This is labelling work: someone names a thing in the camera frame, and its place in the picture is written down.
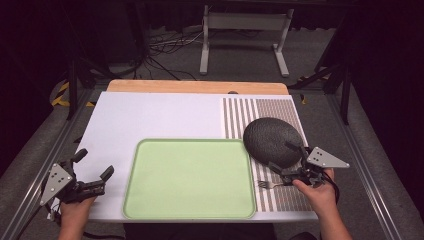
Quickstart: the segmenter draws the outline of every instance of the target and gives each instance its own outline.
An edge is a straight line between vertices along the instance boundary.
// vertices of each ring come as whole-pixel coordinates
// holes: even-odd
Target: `wrist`
[[[59,233],[59,240],[80,240],[84,229],[80,227],[62,227]]]
[[[337,206],[329,206],[325,209],[316,210],[315,212],[320,220],[340,219],[340,214],[339,210],[337,209]]]
[[[352,240],[338,209],[318,215],[321,236],[326,240]]]

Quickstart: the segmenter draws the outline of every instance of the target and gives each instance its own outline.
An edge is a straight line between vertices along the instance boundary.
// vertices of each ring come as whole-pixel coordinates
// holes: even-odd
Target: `metal rail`
[[[81,90],[81,93],[82,94],[81,94],[80,100],[78,101],[78,105],[84,106],[84,104],[89,100],[92,90],[84,89],[84,90]],[[53,147],[50,150],[46,158],[46,161],[41,166],[40,171],[38,172],[37,176],[32,182],[27,194],[25,195],[23,201],[21,202],[18,210],[16,211],[6,231],[4,232],[1,238],[2,240],[16,239],[19,232],[22,230],[26,221],[30,217],[32,211],[39,204],[39,201],[37,200],[39,199],[41,195],[41,191],[40,191],[41,183],[43,182],[44,177],[50,170],[51,165],[58,159],[58,157],[62,153],[63,146],[66,140],[68,139],[69,134],[73,130],[79,116],[84,111],[84,109],[85,109],[84,107],[78,108],[73,118],[71,120],[66,121],[65,124],[63,125],[63,128],[60,131],[57,140],[53,144]]]
[[[346,137],[346,140],[352,151],[354,160],[353,164],[355,165],[358,171],[362,184],[364,184],[365,190],[377,214],[377,218],[380,221],[386,238],[393,240],[401,240],[402,237],[399,233],[399,230],[397,229],[396,224],[394,223],[392,216],[390,215],[390,212],[387,209],[386,203],[384,202],[384,199],[380,193],[380,190],[378,189],[377,184],[375,183],[374,178],[372,177],[371,172],[368,169],[366,161],[362,156],[359,146],[357,145],[357,142],[355,140],[355,137],[353,136],[349,126],[346,126],[343,123],[342,118],[340,117],[340,105],[338,104],[335,95],[327,95],[327,100],[330,105],[330,109],[337,120],[337,124],[339,125],[344,136]]]

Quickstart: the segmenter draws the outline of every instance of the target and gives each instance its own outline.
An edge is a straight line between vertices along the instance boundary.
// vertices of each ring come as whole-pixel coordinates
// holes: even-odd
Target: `black cable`
[[[144,67],[147,69],[147,71],[149,71],[150,79],[153,80],[152,71],[150,71],[150,69],[146,66],[146,62],[144,62],[143,64],[144,64]]]
[[[333,179],[331,179],[331,177],[326,172],[323,172],[323,174],[324,174],[324,180],[329,182],[334,188],[334,193],[335,193],[335,197],[336,197],[336,204],[337,204],[339,202],[339,198],[340,198],[340,189],[337,186],[337,184],[333,181]]]
[[[162,47],[162,50],[158,50],[158,49],[154,49],[154,48],[150,48],[150,50],[153,50],[153,51],[155,51],[156,53],[151,53],[152,51],[150,51],[150,56],[152,57],[156,57],[156,56],[158,56],[159,54],[161,54],[161,53],[163,53],[163,47]]]
[[[176,80],[181,80],[179,79],[177,76],[175,76],[171,71],[169,71],[168,69],[166,69],[164,66],[162,66],[162,64],[160,64],[158,61],[154,60],[153,58],[149,57],[150,60],[152,60],[153,62],[155,62],[157,65],[159,65],[162,70],[167,71],[171,76],[173,76]]]
[[[195,32],[190,32],[190,33],[188,33],[188,35],[186,35],[185,37],[186,37],[186,39],[185,40],[187,40],[187,38],[189,38],[189,37],[191,37],[191,36],[193,36],[193,35],[196,35],[196,34],[199,34],[199,33],[201,33],[201,32],[203,32],[203,31],[195,31]],[[181,33],[181,36],[178,36],[178,37],[175,37],[175,38],[172,38],[172,37],[170,37],[170,38],[168,38],[168,39],[163,39],[162,41],[157,41],[157,42],[154,42],[154,43],[152,43],[152,44],[160,44],[161,42],[163,43],[163,42],[171,42],[171,41],[174,41],[174,40],[178,40],[178,39],[183,39],[184,38],[184,33]]]
[[[156,67],[156,66],[154,66],[154,65],[152,65],[151,63],[149,63],[149,62],[147,62],[147,64],[149,64],[150,66],[152,66],[152,67],[154,67],[154,68],[156,68],[156,69],[159,69],[159,70],[164,70],[164,71],[168,71],[168,72],[179,72],[179,73],[184,73],[184,74],[187,74],[187,75],[190,75],[190,77],[192,77],[193,78],[193,80],[195,80],[195,81],[197,81],[197,79],[196,79],[196,77],[194,77],[191,73],[189,73],[189,72],[184,72],[184,71],[178,71],[178,70],[169,70],[169,69],[161,69],[161,68],[158,68],[158,67]]]
[[[186,36],[184,36],[184,34],[182,34],[178,38],[175,38],[175,39],[172,39],[172,40],[171,39],[167,39],[166,41],[163,41],[163,45],[161,45],[160,42],[152,43],[152,44],[150,44],[150,49],[152,51],[155,51],[156,52],[156,54],[152,54],[152,56],[158,56],[161,53],[172,54],[172,53],[180,50],[181,48],[183,48],[183,47],[185,47],[187,45],[192,44],[195,41],[195,39],[192,39],[192,41],[189,42],[189,43],[185,43],[185,42],[186,41],[190,41],[191,40],[190,38],[192,36],[194,36],[194,35],[200,36],[200,33],[202,33],[202,31],[191,32],[191,33],[189,33]]]
[[[161,33],[161,34],[157,34],[157,35],[150,36],[150,38],[157,38],[157,37],[160,37],[160,38],[162,38],[162,39],[163,39],[163,36],[165,36],[165,35],[171,35],[171,34],[172,34],[172,36],[171,36],[171,37],[169,37],[168,39],[172,38],[173,36],[177,35],[178,33],[173,33],[173,32],[169,32],[169,33]]]
[[[91,239],[123,239],[125,240],[125,237],[122,236],[115,236],[115,235],[94,235],[88,232],[83,232],[82,234],[84,237],[88,237]]]
[[[170,37],[166,38],[166,39],[163,38],[164,35],[169,35],[169,34],[172,34],[172,35]],[[157,44],[157,43],[161,43],[161,42],[173,41],[175,39],[180,38],[180,37],[175,37],[174,38],[174,36],[176,36],[176,35],[178,35],[178,33],[168,33],[168,34],[156,35],[156,36],[154,36],[154,38],[157,39],[158,37],[160,37],[161,40],[156,40],[153,44]]]

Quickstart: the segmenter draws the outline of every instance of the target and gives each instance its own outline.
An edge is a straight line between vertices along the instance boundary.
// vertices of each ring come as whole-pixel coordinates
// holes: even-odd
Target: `human hand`
[[[332,168],[324,169],[324,172],[334,181],[334,170]],[[335,190],[330,183],[326,182],[325,184],[311,187],[302,181],[294,180],[293,185],[305,194],[318,217],[334,210],[337,211]]]
[[[82,202],[60,204],[62,226],[59,239],[81,239],[85,224],[88,220],[90,208],[95,200],[96,197],[92,197]]]

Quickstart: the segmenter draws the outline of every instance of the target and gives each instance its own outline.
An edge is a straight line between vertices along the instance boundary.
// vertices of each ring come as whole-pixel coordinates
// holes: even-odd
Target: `wooden edge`
[[[108,92],[151,93],[218,93],[254,95],[289,95],[283,83],[176,81],[176,80],[112,80]]]

